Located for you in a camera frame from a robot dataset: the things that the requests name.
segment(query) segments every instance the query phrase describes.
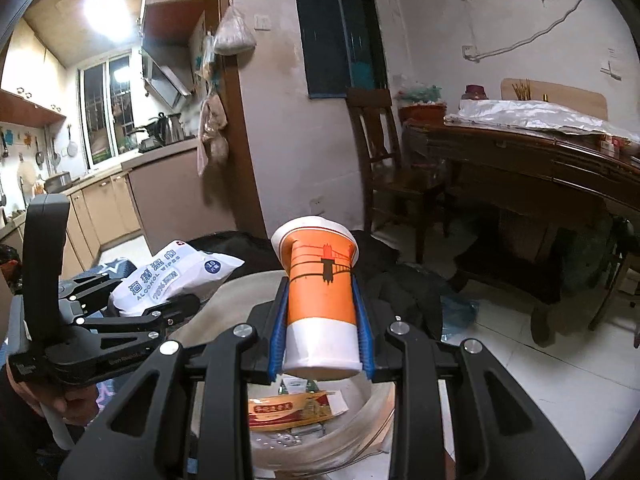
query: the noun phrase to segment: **yellow food wrapper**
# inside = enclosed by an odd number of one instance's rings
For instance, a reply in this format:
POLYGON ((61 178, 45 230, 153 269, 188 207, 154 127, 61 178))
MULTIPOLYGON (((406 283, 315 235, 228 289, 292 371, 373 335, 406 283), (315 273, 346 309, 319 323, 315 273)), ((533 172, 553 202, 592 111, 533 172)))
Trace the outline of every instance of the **yellow food wrapper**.
POLYGON ((288 430, 324 422, 347 409, 340 392, 249 399, 249 428, 252 431, 288 430))

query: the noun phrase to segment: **ceiling light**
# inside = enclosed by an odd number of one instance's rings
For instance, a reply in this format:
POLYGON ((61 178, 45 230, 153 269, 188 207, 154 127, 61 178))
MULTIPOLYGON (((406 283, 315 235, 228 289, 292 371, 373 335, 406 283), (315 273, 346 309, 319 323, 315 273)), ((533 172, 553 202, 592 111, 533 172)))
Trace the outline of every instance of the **ceiling light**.
POLYGON ((131 81, 131 69, 130 69, 130 67, 123 66, 122 68, 114 70, 113 77, 120 84, 128 83, 129 81, 131 81))
POLYGON ((132 36, 131 16, 124 0, 86 0, 84 15, 95 31, 111 41, 122 42, 132 36))

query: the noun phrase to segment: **human hand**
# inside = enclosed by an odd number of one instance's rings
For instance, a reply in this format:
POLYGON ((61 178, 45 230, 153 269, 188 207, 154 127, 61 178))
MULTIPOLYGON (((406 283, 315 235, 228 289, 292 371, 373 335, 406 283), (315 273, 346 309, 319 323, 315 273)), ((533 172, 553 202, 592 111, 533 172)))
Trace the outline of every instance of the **human hand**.
POLYGON ((98 414, 98 388, 95 385, 63 391, 53 384, 17 383, 7 365, 6 374, 14 391, 40 416, 44 416, 40 404, 49 406, 67 424, 86 426, 98 414))

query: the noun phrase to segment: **blue circular label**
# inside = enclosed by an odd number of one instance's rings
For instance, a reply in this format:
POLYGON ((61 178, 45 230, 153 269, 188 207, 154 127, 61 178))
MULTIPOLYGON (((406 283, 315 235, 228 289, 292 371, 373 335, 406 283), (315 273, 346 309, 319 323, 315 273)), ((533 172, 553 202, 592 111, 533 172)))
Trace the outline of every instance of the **blue circular label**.
POLYGON ((216 260, 209 260, 204 263, 204 270, 211 274, 217 274, 220 272, 220 262, 217 262, 216 260))

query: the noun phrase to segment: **cutting board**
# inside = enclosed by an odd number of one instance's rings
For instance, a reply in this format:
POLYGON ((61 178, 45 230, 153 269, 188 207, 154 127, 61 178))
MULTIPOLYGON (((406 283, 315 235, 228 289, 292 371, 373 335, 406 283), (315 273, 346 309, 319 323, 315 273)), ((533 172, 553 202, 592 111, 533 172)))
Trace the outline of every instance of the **cutting board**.
MULTIPOLYGON (((500 83, 502 98, 505 100, 517 100, 516 92, 513 89, 519 79, 503 79, 500 83)), ((607 99, 597 92, 589 92, 573 86, 564 86, 556 83, 546 83, 544 81, 530 81, 531 99, 542 101, 542 96, 546 94, 550 103, 566 106, 577 112, 587 114, 605 121, 609 120, 607 111, 607 99)))

